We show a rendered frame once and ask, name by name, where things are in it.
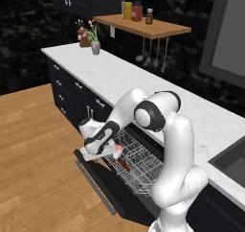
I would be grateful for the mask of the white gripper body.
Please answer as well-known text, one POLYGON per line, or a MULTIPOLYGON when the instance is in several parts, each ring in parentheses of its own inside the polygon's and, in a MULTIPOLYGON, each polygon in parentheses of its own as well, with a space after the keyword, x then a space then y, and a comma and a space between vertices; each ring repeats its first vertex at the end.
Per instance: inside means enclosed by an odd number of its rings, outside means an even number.
POLYGON ((104 157, 104 156, 107 156, 107 155, 110 155, 110 154, 113 154, 116 152, 116 148, 115 147, 106 147, 102 153, 98 153, 98 154, 92 154, 92 153, 89 153, 85 147, 82 147, 80 150, 80 153, 82 154, 83 156, 83 159, 85 161, 91 161, 91 160, 94 160, 94 159, 98 159, 98 158, 101 158, 101 157, 104 157))

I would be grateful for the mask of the dark red bowl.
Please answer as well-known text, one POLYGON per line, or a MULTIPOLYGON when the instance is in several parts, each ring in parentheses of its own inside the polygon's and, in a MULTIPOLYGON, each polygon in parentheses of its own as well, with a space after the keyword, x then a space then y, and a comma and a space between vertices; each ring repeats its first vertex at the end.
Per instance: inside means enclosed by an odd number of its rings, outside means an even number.
POLYGON ((130 172, 130 168, 128 167, 128 165, 119 157, 118 158, 118 162, 128 171, 130 172))

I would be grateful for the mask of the black dishwasher door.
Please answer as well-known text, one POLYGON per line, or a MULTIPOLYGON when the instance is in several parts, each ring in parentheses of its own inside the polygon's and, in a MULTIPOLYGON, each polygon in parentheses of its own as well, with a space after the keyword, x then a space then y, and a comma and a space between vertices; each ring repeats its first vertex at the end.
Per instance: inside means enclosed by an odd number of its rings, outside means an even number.
POLYGON ((149 204, 144 205, 115 172, 99 163, 86 162, 78 149, 74 150, 74 155, 123 219, 145 226, 150 226, 156 220, 158 209, 153 210, 149 204))

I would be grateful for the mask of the dark base cabinet run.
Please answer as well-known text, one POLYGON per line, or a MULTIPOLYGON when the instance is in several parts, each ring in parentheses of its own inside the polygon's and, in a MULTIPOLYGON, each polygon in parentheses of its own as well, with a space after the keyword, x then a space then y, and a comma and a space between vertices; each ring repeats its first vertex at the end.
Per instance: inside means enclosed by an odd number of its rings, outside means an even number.
POLYGON ((59 110, 62 107, 66 111, 66 114, 64 114, 60 110, 71 122, 71 124, 75 128, 78 128, 78 125, 83 120, 88 118, 87 105, 90 105, 94 109, 94 120, 105 122, 112 111, 112 106, 52 59, 47 58, 47 63, 50 72, 55 104, 59 110), (54 68, 54 64, 60 68, 58 71, 54 68), (57 84, 56 81, 60 81, 62 86, 57 84), (75 85, 75 82, 82 85, 83 89, 79 89, 75 85), (64 98, 64 101, 62 101, 58 95, 61 95, 64 98), (105 107, 101 107, 99 104, 97 104, 96 99, 105 104, 105 107))

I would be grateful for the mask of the hanging silver spoon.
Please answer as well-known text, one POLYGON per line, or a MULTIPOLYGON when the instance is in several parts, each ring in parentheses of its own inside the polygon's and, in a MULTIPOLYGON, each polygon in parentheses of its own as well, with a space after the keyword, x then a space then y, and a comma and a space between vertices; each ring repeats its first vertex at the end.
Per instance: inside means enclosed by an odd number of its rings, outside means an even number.
POLYGON ((152 39, 150 39, 150 42, 149 42, 149 54, 148 54, 148 58, 144 62, 145 67, 147 67, 151 61, 151 50, 152 50, 152 39))
POLYGON ((158 38, 158 43, 157 43, 157 52, 156 52, 156 58, 154 59, 153 65, 154 67, 158 67, 159 66, 159 47, 160 47, 160 38, 158 38))

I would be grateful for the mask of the hanging silver ladle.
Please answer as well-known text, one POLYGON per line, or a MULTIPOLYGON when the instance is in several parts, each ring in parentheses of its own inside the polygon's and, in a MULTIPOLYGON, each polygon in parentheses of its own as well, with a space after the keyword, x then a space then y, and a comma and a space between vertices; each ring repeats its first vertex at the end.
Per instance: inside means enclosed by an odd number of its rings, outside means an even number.
POLYGON ((140 55, 136 56, 136 60, 138 62, 142 62, 144 60, 144 54, 145 54, 145 38, 143 38, 142 53, 140 55))

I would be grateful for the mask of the grey vase with pink flowers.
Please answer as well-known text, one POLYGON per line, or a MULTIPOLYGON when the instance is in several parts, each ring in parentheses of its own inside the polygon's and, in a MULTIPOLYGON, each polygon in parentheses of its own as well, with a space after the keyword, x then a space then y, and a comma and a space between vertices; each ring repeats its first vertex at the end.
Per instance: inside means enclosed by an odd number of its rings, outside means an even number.
POLYGON ((89 20, 88 24, 90 27, 88 34, 89 40, 91 41, 92 53, 98 55, 100 53, 100 42, 97 34, 97 24, 94 20, 89 20))

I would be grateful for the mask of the brown pot with pink flowers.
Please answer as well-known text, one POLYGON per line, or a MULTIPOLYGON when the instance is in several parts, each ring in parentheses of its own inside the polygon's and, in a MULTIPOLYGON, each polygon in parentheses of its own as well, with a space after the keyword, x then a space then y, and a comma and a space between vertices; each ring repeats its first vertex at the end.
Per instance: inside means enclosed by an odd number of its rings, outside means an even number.
POLYGON ((85 28, 84 22, 80 19, 76 21, 77 26, 77 35, 78 35, 78 41, 79 46, 81 48, 83 47, 90 47, 91 41, 88 39, 87 35, 84 35, 87 32, 87 29, 85 28))

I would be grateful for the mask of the hanging silver spatula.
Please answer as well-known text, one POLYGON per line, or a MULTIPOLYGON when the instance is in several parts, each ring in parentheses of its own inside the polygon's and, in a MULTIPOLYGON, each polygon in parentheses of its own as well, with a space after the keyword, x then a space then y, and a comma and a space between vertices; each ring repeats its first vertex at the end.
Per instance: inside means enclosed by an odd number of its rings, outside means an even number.
POLYGON ((161 73, 164 73, 166 69, 168 43, 169 43, 169 36, 166 38, 166 47, 165 47, 164 61, 162 64, 161 73))

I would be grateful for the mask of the dark sink basin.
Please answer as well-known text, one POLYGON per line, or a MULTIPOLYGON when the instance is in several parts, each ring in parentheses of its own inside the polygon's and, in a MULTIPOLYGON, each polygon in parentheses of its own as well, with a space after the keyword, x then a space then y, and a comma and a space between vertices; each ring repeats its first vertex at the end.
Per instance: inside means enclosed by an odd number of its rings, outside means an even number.
POLYGON ((245 188, 245 135, 212 158, 209 163, 245 188))

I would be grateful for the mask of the dark sink cabinet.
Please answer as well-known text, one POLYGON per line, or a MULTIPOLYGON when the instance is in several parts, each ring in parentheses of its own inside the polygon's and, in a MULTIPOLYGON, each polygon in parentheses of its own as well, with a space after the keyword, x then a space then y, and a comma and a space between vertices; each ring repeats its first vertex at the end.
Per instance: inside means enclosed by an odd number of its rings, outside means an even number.
POLYGON ((194 232, 245 232, 245 212, 211 184, 191 205, 187 222, 194 232))

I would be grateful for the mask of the small brown bottle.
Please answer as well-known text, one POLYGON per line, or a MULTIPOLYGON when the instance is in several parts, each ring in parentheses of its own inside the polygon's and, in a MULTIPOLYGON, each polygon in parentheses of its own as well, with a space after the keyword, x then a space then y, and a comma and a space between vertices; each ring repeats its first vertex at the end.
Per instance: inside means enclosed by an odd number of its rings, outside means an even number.
POLYGON ((151 25, 153 23, 153 9, 147 9, 147 13, 145 16, 145 24, 151 25))

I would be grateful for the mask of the yellow bottle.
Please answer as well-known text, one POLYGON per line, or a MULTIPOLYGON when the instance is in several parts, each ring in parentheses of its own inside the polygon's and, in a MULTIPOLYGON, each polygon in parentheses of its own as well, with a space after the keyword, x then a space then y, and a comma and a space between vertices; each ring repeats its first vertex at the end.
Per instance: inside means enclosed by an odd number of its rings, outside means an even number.
POLYGON ((132 3, 130 1, 125 1, 123 6, 123 18, 129 20, 132 13, 132 3))

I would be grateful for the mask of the grey framed window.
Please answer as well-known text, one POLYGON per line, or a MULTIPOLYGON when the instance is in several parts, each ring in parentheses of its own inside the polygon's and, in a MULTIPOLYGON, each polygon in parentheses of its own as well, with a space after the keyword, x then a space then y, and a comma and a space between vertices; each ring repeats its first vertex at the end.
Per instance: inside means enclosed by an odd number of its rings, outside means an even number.
POLYGON ((245 89, 245 0, 214 0, 199 71, 245 89))

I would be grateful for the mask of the wooden wall shelf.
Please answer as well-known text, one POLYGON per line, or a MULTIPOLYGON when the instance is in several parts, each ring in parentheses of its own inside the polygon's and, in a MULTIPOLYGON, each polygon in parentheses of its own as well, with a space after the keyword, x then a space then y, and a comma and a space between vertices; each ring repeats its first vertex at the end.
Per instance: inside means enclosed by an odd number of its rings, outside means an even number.
POLYGON ((149 39, 182 35, 191 32, 191 27, 168 23, 156 19, 153 20, 152 24, 146 24, 144 17, 141 21, 136 22, 124 19, 121 14, 95 16, 94 20, 98 23, 112 26, 134 35, 147 37, 149 39))

